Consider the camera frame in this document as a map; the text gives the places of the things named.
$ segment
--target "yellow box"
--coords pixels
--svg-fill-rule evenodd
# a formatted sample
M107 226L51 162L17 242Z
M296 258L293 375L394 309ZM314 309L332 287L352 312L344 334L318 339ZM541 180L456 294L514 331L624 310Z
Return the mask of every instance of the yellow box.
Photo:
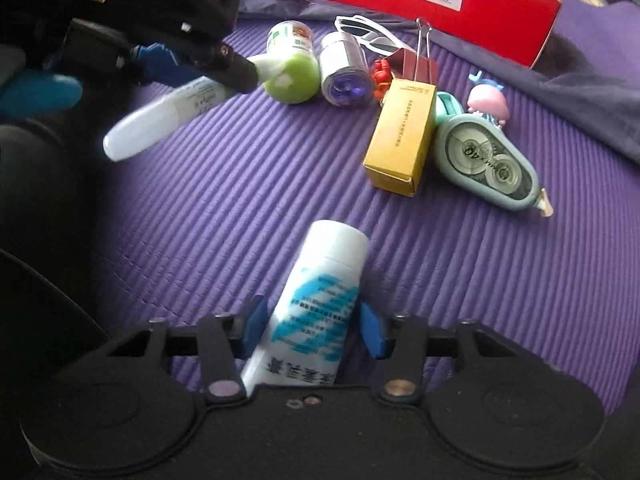
M362 163L374 186L415 194L434 131L435 99L434 85L393 80Z

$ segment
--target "tube cap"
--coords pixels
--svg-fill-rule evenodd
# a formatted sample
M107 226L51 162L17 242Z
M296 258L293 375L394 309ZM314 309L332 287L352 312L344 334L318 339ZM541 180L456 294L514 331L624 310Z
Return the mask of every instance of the tube cap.
M260 83L279 76L286 67L285 60L273 54L257 54L249 56L247 59L255 65Z
M306 232L300 258L324 256L350 267L360 277L368 246L367 235L355 227L334 220L318 220Z

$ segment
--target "figurine head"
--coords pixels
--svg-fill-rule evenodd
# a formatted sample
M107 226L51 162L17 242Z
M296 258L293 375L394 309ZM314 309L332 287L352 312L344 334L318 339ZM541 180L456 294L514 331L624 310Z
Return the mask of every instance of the figurine head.
M491 84L479 84L471 89L466 100L469 113L482 112L492 115L500 126L504 126L511 117L507 101L498 88Z

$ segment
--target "tape reel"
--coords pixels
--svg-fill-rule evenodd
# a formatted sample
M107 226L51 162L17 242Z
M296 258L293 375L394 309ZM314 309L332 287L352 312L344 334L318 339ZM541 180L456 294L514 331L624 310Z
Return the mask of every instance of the tape reel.
M487 161L494 158L494 149L489 137L481 130L461 127L451 133L447 141L447 155L460 173L478 175L487 169Z
M522 182L522 170L518 161L506 153L495 155L491 166L486 168L487 184L505 195L515 192Z

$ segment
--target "red figurine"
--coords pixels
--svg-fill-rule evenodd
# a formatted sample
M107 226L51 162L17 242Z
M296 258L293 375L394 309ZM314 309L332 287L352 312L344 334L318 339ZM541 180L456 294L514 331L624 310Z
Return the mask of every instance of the red figurine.
M373 62L371 75L376 85L373 95L378 101L382 101L386 91L391 86L393 76L391 75L391 67L386 59L377 59Z

